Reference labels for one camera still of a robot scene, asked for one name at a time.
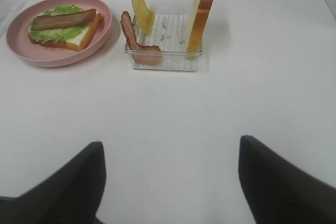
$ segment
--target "clear plastic container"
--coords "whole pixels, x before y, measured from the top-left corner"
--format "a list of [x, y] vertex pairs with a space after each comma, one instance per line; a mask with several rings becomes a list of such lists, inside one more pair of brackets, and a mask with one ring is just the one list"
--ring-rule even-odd
[[[133, 18], [136, 39], [143, 46], [158, 45], [161, 51], [130, 50], [125, 45], [125, 52], [130, 56], [134, 69], [196, 71], [202, 55], [202, 42], [197, 52], [186, 52], [186, 23], [192, 0], [145, 0], [148, 8], [155, 12], [155, 20], [149, 36], [142, 32]], [[158, 60], [143, 64], [141, 57]]]
[[23, 6], [22, 0], [0, 0], [0, 37]]

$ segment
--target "bread slice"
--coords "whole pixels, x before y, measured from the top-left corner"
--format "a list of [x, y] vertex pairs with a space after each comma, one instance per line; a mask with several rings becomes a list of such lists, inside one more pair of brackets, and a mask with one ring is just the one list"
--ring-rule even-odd
[[40, 44], [44, 47], [58, 47], [58, 48], [67, 48], [74, 51], [81, 51], [87, 47], [90, 43], [92, 37], [95, 35], [99, 23], [103, 20], [103, 15], [100, 12], [96, 13], [95, 19], [89, 23], [89, 25], [75, 38], [68, 40], [59, 40], [54, 43], [52, 40], [48, 40], [45, 43], [42, 41], [36, 41], [31, 38], [28, 33], [29, 40], [34, 44]]
[[193, 0], [186, 25], [187, 52], [198, 50], [212, 2], [213, 0]]

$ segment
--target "green lettuce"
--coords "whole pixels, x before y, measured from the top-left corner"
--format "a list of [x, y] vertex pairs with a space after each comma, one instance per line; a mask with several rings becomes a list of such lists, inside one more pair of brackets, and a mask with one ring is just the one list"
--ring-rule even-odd
[[[82, 12], [83, 9], [75, 5], [58, 5], [53, 10], [45, 10], [43, 15], [59, 15], [59, 14], [69, 14]], [[72, 26], [67, 28], [59, 29], [46, 29], [46, 30], [34, 30], [33, 25], [29, 27], [29, 35], [36, 41], [41, 41], [45, 43], [48, 40], [52, 40], [53, 43], [56, 43], [60, 40], [68, 40], [75, 38], [79, 35], [88, 24], [83, 24], [79, 26]]]

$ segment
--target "bacon strip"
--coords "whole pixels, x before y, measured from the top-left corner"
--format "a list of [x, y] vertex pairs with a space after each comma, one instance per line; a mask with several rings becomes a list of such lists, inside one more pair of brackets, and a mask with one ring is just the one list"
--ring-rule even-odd
[[[143, 46], [137, 42], [131, 16], [127, 11], [123, 11], [120, 24], [131, 50], [161, 51], [159, 46]], [[141, 65], [155, 66], [162, 62], [161, 55], [132, 55], [132, 57], [136, 63]]]
[[54, 28], [65, 28], [69, 26], [78, 26], [91, 22], [96, 16], [96, 9], [85, 10], [83, 12], [60, 14], [60, 15], [41, 15], [33, 20], [34, 30], [45, 30]]

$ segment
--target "yellow cheese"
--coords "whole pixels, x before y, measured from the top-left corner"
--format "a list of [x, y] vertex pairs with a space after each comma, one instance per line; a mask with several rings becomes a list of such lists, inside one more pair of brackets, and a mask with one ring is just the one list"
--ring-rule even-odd
[[155, 12], [148, 9], [145, 0], [132, 0], [132, 6], [139, 26], [148, 36], [154, 23]]

